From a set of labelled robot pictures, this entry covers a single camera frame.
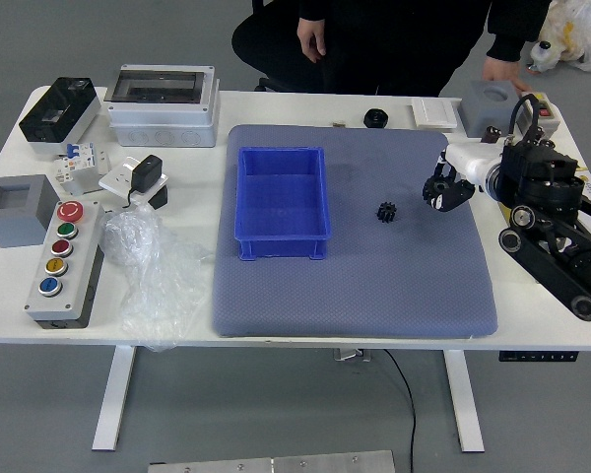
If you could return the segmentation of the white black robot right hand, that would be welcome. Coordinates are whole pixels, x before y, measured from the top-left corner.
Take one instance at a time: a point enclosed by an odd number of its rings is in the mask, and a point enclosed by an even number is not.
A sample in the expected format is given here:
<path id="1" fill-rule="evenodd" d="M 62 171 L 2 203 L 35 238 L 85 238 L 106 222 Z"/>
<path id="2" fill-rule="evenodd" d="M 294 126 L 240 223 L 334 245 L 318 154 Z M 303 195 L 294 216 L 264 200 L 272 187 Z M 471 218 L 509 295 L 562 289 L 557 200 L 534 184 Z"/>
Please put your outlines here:
<path id="1" fill-rule="evenodd" d="M 449 144 L 440 153 L 433 175 L 424 185 L 423 198 L 439 212 L 449 212 L 462 205 L 477 188 L 497 201 L 500 163 L 501 150 L 497 144 Z"/>

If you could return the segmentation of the person's left hand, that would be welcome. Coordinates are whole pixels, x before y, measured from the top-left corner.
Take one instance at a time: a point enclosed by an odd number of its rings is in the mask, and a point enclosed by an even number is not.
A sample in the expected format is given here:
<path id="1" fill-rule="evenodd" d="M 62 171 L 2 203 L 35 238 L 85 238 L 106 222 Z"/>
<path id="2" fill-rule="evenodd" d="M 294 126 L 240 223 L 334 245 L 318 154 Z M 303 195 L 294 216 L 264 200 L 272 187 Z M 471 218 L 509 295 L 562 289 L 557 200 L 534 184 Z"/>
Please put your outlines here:
<path id="1" fill-rule="evenodd" d="M 510 82 L 518 95 L 532 91 L 531 86 L 520 78 L 520 63 L 518 61 L 503 61 L 487 56 L 482 69 L 482 79 Z"/>

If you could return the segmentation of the person's right hand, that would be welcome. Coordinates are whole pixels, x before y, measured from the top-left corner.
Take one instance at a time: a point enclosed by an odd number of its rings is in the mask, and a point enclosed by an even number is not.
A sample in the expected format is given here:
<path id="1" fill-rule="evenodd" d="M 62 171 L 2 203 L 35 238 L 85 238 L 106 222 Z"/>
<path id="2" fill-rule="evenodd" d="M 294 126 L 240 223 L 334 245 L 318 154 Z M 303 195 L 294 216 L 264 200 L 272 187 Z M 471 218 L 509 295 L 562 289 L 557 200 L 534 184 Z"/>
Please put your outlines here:
<path id="1" fill-rule="evenodd" d="M 301 51 L 312 63 L 317 63 L 326 55 L 325 21 L 298 20 L 296 35 L 300 42 Z"/>

